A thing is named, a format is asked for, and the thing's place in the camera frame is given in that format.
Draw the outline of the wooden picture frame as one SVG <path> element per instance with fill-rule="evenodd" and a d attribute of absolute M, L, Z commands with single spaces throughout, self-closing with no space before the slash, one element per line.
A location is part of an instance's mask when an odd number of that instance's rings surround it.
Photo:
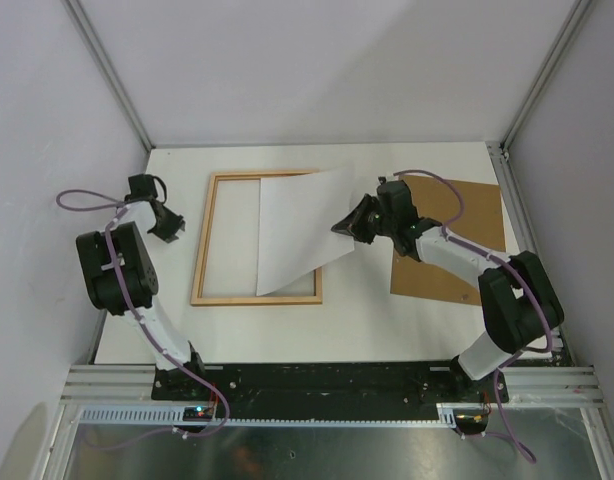
<path fill-rule="evenodd" d="M 249 307 L 249 306 L 313 306 L 323 303 L 323 273 L 319 267 L 313 271 L 313 294 L 274 297 L 220 297 L 210 298 L 203 294 L 207 261 L 211 242 L 215 205 L 220 182 L 260 181 L 266 178 L 292 177 L 317 173 L 314 169 L 258 170 L 215 172 L 210 175 L 205 201 L 204 216 L 199 237 L 196 266 L 194 270 L 190 305 L 193 307 Z"/>

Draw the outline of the aerial beach photo print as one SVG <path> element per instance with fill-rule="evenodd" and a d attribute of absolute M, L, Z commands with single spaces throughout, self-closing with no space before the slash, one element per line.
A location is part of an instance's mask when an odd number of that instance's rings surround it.
<path fill-rule="evenodd" d="M 331 228 L 351 212 L 351 166 L 260 181 L 256 294 L 286 287 L 354 251 L 354 240 Z"/>

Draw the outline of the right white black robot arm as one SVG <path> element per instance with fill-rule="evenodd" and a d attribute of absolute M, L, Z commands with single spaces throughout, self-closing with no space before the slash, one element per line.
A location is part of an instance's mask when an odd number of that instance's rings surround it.
<path fill-rule="evenodd" d="M 540 258 L 488 249 L 421 216 L 405 181 L 380 178 L 375 194 L 364 195 L 331 230 L 364 244 L 386 237 L 399 256 L 438 267 L 478 291 L 485 331 L 450 363 L 448 388 L 456 399 L 473 400 L 485 377 L 530 351 L 532 342 L 544 339 L 544 352 L 552 351 L 552 331 L 564 312 Z"/>

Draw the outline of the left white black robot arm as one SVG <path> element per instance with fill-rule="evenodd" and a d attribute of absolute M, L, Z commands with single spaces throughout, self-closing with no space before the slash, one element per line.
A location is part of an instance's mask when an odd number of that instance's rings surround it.
<path fill-rule="evenodd" d="M 76 238 L 76 249 L 88 297 L 99 310 L 121 317 L 151 349 L 157 371 L 173 377 L 184 398 L 201 397 L 208 376 L 200 356 L 177 329 L 158 299 L 156 268 L 144 241 L 146 235 L 171 243 L 185 230 L 184 217 L 166 206 L 167 187 L 157 176 L 128 178 L 122 201 L 108 200 L 115 210 L 99 231 Z"/>

